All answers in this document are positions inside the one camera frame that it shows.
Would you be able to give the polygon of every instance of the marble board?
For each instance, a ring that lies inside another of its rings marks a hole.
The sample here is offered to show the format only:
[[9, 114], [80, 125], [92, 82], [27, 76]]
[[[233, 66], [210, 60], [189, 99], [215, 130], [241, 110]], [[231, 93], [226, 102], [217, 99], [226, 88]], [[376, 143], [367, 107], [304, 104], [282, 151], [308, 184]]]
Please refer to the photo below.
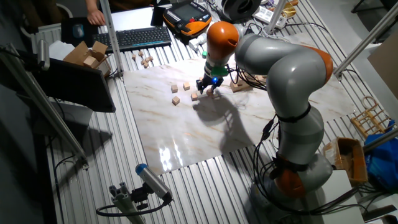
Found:
[[[203, 76], [204, 65], [204, 59], [196, 58], [124, 73], [147, 163], [158, 175], [257, 143], [275, 115], [267, 92], [232, 93], [230, 77], [216, 89], [216, 97], [200, 95], [195, 82]], [[229, 65], [235, 67], [233, 59]], [[187, 91], [185, 82], [190, 83]], [[173, 84], [177, 93], [171, 91]], [[198, 93], [198, 101], [191, 100], [191, 93]], [[177, 106], [172, 103], [175, 96], [180, 98]], [[354, 112], [354, 104], [334, 76], [311, 95], [310, 103], [324, 121]]]

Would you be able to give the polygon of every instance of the cardboard box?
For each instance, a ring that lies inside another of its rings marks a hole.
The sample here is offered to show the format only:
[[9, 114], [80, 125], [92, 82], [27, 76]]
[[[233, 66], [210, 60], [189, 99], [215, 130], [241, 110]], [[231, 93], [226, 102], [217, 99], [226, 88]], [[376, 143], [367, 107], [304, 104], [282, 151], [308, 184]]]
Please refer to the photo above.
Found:
[[398, 30], [368, 57], [369, 62], [398, 99]]
[[358, 140], [338, 137], [323, 148], [323, 155], [336, 169], [347, 172], [352, 186], [368, 181], [365, 156]]
[[70, 62], [77, 65], [85, 66], [85, 60], [88, 57], [93, 57], [98, 61], [98, 64], [93, 65], [90, 64], [91, 68], [101, 70], [104, 74], [104, 77], [107, 77], [111, 73], [111, 66], [106, 60], [108, 57], [105, 56], [105, 51], [108, 48], [107, 45], [104, 45], [98, 41], [96, 41], [93, 45], [93, 49], [89, 50], [86, 43], [83, 41], [74, 50], [72, 50], [64, 59], [64, 62]]

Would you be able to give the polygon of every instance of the gray robot arm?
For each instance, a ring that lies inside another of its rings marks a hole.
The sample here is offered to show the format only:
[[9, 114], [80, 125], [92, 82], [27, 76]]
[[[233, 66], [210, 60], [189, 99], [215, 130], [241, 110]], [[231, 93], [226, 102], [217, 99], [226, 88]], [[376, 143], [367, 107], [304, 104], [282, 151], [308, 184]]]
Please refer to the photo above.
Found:
[[308, 98], [330, 78], [330, 56], [318, 49], [249, 34], [239, 41], [235, 61], [249, 73], [267, 75], [267, 92], [279, 117], [277, 158], [291, 166], [277, 168], [275, 179], [265, 183], [268, 192], [286, 201], [318, 189], [333, 169], [326, 158], [315, 154], [323, 138], [323, 120]]

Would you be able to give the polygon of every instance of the power strip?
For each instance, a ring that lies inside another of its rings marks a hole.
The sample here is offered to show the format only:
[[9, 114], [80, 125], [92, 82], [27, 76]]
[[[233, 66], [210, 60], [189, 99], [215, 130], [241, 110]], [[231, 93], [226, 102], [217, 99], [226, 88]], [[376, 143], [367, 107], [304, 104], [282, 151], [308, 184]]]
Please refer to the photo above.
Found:
[[[271, 21], [272, 15], [274, 15], [274, 12], [266, 9], [264, 6], [260, 6], [259, 9], [253, 14], [256, 19], [259, 19], [268, 24]], [[276, 22], [275, 27], [278, 29], [282, 29], [283, 27], [285, 27], [285, 23], [286, 18], [283, 16], [279, 16], [279, 20], [278, 22]]]

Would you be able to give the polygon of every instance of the black keyboard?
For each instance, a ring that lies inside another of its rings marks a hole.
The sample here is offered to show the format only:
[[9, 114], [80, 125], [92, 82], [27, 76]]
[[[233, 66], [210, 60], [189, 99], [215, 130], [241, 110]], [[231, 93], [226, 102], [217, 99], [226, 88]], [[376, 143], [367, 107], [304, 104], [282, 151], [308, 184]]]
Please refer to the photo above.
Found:
[[[166, 27], [150, 27], [135, 30], [117, 31], [119, 49], [121, 52], [139, 50], [151, 47], [163, 47], [170, 45], [172, 40]], [[113, 52], [111, 39], [108, 34], [94, 34], [93, 42], [98, 41], [107, 46], [106, 53]]]

